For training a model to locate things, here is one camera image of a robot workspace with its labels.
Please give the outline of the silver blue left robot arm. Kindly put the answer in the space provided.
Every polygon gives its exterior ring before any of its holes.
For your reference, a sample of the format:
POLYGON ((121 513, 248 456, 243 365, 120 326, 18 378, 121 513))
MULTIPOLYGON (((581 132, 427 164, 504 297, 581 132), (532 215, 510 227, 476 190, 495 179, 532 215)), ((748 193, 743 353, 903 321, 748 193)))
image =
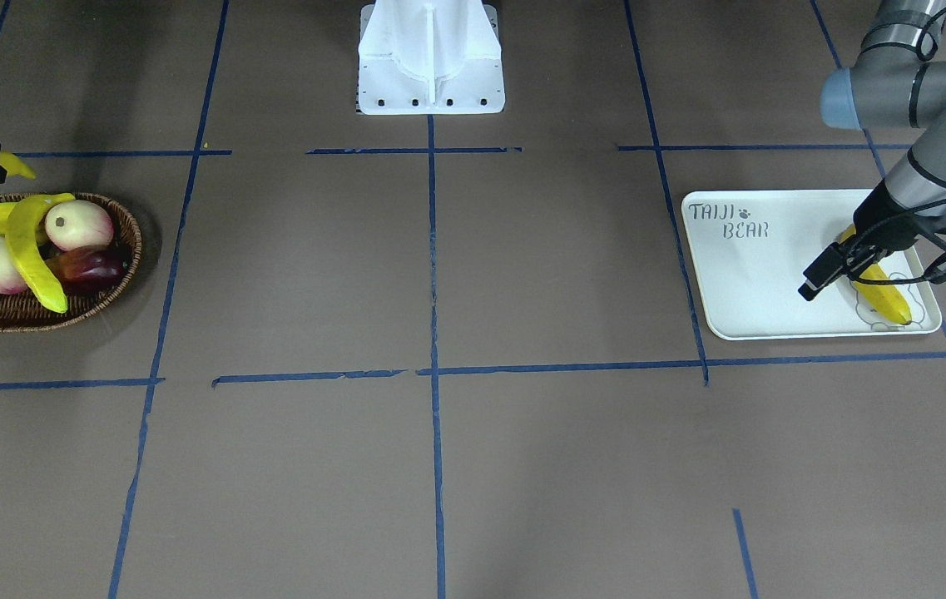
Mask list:
POLYGON ((823 85, 827 126, 910 126, 920 136, 855 209, 853 234, 807 266, 800 287, 805 300, 839 278, 862 281, 870 266, 920 239, 942 251, 920 281, 946 281, 946 61, 935 60, 945 15, 946 1, 882 2, 855 64, 831 73, 823 85))

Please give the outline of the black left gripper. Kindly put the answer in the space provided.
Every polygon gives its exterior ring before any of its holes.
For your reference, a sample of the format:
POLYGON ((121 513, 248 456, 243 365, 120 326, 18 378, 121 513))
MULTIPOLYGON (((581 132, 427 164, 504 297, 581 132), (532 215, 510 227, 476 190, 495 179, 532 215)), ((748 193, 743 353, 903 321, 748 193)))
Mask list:
POLYGON ((804 283, 797 289, 807 302, 839 278, 859 280, 864 272, 887 255, 909 250, 926 241, 939 250, 922 273, 930 284, 946 281, 946 193, 905 207, 880 182, 853 214, 855 231, 849 241, 835 241, 804 269, 804 283))

